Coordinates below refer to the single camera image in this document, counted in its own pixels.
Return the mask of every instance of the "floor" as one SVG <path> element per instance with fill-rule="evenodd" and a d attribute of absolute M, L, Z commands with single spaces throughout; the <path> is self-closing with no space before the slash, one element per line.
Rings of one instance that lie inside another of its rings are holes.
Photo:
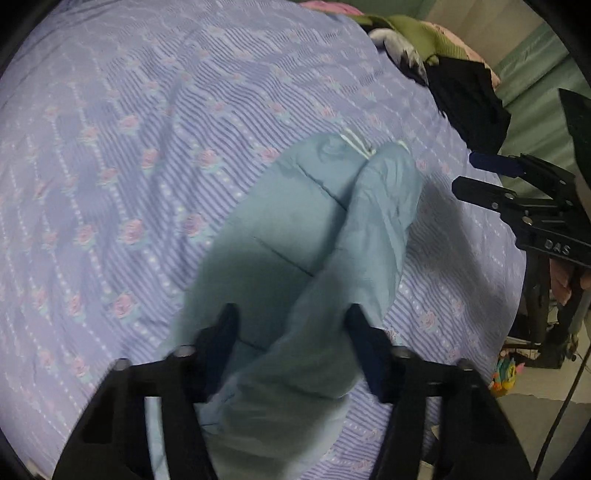
<path fill-rule="evenodd" d="M 591 321 L 587 321 L 591 330 Z M 585 355 L 589 335 L 579 333 L 579 354 Z M 499 399 L 533 466 L 540 447 L 581 365 L 581 357 L 567 361 L 560 370 L 526 368 L 515 388 Z M 539 480 L 548 480 L 561 465 L 591 419 L 591 362 L 583 372 L 571 404 L 564 414 L 546 455 Z"/>

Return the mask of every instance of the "bed sheet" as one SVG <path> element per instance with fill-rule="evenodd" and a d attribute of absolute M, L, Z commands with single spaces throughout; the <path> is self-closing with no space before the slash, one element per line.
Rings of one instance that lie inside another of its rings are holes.
<path fill-rule="evenodd" d="M 352 21 L 281 0 L 67 0 L 0 79 L 0 427 L 51 473 L 112 362 L 154 360 L 227 215 L 281 151 L 354 127 L 425 177 L 387 332 L 489 374 L 521 291 L 468 150 Z M 367 478 L 388 409 L 363 384 L 306 479 Z"/>

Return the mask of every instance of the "human hand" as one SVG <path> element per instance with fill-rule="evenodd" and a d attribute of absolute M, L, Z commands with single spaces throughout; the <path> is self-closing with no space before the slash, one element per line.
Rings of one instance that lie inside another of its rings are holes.
<path fill-rule="evenodd" d="M 562 305 L 566 305 L 572 291 L 570 289 L 570 278 L 573 276 L 574 264 L 560 260 L 550 259 L 550 289 L 554 298 Z M 591 288 L 591 270 L 586 270 L 581 276 L 581 288 Z"/>

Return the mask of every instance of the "pink pillow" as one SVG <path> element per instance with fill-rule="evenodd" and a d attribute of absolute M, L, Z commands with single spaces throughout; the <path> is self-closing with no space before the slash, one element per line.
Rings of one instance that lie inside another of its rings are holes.
<path fill-rule="evenodd" d="M 321 12 L 329 12 L 332 14 L 343 15 L 363 15 L 363 12 L 357 10 L 355 7 L 347 4 L 340 4 L 338 2 L 323 2 L 321 0 L 310 0 L 300 4 L 302 7 L 311 8 L 312 10 L 320 10 Z"/>
<path fill-rule="evenodd" d="M 434 28 L 440 34 L 445 35 L 449 39 L 449 41 L 451 41 L 454 45 L 457 45 L 458 47 L 461 47 L 464 50 L 466 50 L 468 60 L 479 61 L 480 63 L 483 63 L 485 67 L 491 71 L 492 87 L 496 89 L 499 86 L 499 84 L 501 83 L 501 79 L 498 77 L 498 75 L 495 72 L 493 72 L 489 64 L 487 64 L 475 50 L 472 50 L 468 45 L 466 45 L 460 37 L 458 37 L 455 33 L 449 31 L 447 28 L 442 27 L 441 25 L 437 25 L 431 22 L 423 23 L 431 28 Z"/>

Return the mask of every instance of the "blue folded clothing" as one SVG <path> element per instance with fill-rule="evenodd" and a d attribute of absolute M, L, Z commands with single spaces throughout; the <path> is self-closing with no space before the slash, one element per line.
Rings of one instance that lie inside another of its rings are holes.
<path fill-rule="evenodd" d="M 320 134 L 284 152 L 228 218 L 161 347 L 238 305 L 225 384 L 198 407 L 220 479 L 296 478 L 336 440 L 360 376 L 344 313 L 359 303 L 381 325 L 421 185 L 404 144 L 373 151 L 350 131 Z M 165 476 L 155 428 L 151 453 Z"/>

